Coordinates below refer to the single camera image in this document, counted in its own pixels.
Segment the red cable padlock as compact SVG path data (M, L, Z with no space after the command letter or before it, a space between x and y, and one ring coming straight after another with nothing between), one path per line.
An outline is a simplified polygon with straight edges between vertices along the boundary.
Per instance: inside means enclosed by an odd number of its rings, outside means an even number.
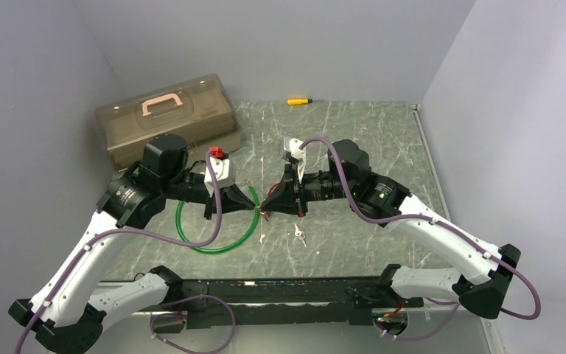
M278 185L279 185L279 182L277 182L277 183L275 183L274 185L272 185L272 186L270 187L270 189L268 190L268 194L267 194L267 196L266 196L265 198L268 198L268 197L271 195L271 193L278 187Z

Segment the green cable lock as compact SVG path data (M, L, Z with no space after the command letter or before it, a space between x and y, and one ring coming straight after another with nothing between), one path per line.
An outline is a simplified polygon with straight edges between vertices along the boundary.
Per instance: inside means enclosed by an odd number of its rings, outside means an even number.
M248 227L248 230L238 240L234 241L233 243L230 243L227 246L223 246L223 247L220 247L220 248L213 248L213 249L208 249L208 248L203 248L203 247L193 247L192 250L200 252L201 254L222 254L222 253L226 253L227 251L231 251L232 249L235 249L236 247L241 246L254 233L254 231L257 228L257 225L259 223L259 218L260 218L259 197L257 195L255 188L252 186L252 184L248 180L245 180L245 184L248 187L250 193L252 194L253 202L256 203L256 210L254 211L253 220L251 222L251 225ZM179 201L178 205L176 207L176 211L175 211L175 228L176 228L176 231L178 233L179 238L182 241L189 243L189 240L188 240L187 236L185 235L184 230L182 228L182 224L181 224L181 213L182 213L183 207L184 207L184 202Z

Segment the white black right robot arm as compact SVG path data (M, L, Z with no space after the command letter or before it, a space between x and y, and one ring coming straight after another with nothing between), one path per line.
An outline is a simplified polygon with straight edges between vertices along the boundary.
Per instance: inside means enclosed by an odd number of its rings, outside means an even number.
M344 139L327 154L329 169L308 173L306 153L299 139L286 138L286 160L281 181L262 207L303 217L312 201L346 198L352 210L381 227L412 237L446 260L443 269L387 265L377 281L377 298L386 306L411 298L454 301L469 312L496 319L521 252L511 244L496 246L454 226L434 212L399 182L372 171L369 155Z

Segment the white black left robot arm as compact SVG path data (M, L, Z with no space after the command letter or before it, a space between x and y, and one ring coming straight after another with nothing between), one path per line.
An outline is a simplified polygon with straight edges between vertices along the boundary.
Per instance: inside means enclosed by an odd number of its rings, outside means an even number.
M25 334L34 333L51 353L85 353L132 313L151 306L173 310L196 298L162 265L120 288L96 292L119 253L135 236L147 234L147 224L169 200L204 205L205 218L217 225L225 213L256 209L256 193L245 194L236 185L226 152L208 149L202 174L192 170L188 158L186 140L175 134L159 134L144 146L142 158L108 185L80 241L50 281L10 306L9 315Z

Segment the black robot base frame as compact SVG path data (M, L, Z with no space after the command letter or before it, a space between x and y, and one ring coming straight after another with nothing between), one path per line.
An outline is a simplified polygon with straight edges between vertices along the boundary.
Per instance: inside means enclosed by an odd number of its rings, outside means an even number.
M147 309L180 310L189 329L209 329L229 324L231 315L238 325L372 325L383 313L424 304L420 297L396 297L376 276L184 280L178 298Z

